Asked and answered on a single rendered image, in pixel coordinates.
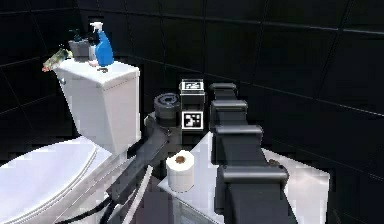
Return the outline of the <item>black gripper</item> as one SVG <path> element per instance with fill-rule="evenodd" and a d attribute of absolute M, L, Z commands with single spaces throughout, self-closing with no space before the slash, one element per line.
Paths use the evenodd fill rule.
<path fill-rule="evenodd" d="M 181 144 L 180 100 L 175 93 L 154 98 L 154 112 L 147 116 L 147 140 L 136 151 L 136 157 L 108 188 L 112 201 L 122 204 L 145 175 L 148 165 L 156 168 Z"/>

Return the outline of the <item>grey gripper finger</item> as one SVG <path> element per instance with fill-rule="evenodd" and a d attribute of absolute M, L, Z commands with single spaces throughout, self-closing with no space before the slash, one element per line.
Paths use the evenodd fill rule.
<path fill-rule="evenodd" d="M 73 218 L 62 220 L 62 221 L 56 222 L 54 224 L 71 224 L 73 222 L 80 221 L 80 220 L 82 220 L 82 219 L 84 219 L 86 217 L 89 217 L 89 216 L 91 216 L 93 214 L 96 214 L 97 212 L 100 212 L 107 205 L 109 205 L 111 203 L 111 201 L 112 201 L 111 198 L 106 198 L 102 202 L 100 202 L 98 205 L 96 205 L 93 209 L 85 211 L 82 214 L 77 215 L 77 216 L 75 216 Z"/>
<path fill-rule="evenodd" d="M 107 224 L 111 214 L 113 213 L 115 207 L 117 206 L 117 203 L 115 201 L 112 201 L 106 208 L 106 210 L 104 211 L 100 221 L 99 221 L 99 224 Z"/>

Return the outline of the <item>dark grey tissue box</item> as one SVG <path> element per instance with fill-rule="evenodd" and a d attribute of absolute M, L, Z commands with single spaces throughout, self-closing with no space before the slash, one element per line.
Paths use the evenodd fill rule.
<path fill-rule="evenodd" d="M 71 29 L 74 34 L 72 40 L 68 41 L 73 58 L 76 62 L 87 62 L 90 60 L 90 43 L 87 38 L 82 38 L 78 29 Z"/>

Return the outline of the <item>white toilet paper roll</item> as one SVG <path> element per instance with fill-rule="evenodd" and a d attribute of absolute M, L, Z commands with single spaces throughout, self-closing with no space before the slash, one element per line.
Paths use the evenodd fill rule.
<path fill-rule="evenodd" d="M 168 185 L 172 191 L 182 193 L 194 186 L 194 155 L 186 150 L 166 159 Z"/>

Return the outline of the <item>blue spray bottle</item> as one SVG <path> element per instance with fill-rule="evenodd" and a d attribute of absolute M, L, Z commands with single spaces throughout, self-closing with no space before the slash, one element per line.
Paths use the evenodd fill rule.
<path fill-rule="evenodd" d="M 99 43 L 95 47 L 95 57 L 97 65 L 106 67 L 114 63 L 113 50 L 111 43 L 103 31 L 103 23 L 96 21 L 91 22 L 90 25 L 93 27 L 93 32 L 98 34 Z"/>

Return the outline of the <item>green scrub brush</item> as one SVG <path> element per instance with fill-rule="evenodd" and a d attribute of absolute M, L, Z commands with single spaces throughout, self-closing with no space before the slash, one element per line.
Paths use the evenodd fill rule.
<path fill-rule="evenodd" d="M 48 72 L 54 70 L 58 68 L 63 61 L 72 57 L 73 54 L 71 51 L 60 48 L 55 54 L 53 54 L 43 63 L 42 71 Z"/>

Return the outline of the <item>white side table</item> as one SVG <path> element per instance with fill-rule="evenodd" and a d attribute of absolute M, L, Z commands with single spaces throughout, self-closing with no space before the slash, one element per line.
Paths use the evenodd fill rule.
<path fill-rule="evenodd" d="M 174 224 L 225 224 L 214 212 L 218 166 L 211 163 L 212 134 L 208 132 L 191 150 L 194 155 L 194 186 L 187 192 L 170 189 L 165 177 L 158 187 L 173 198 Z M 289 173 L 284 189 L 298 224 L 325 224 L 330 175 L 296 160 L 262 149 L 267 160 L 278 161 Z"/>

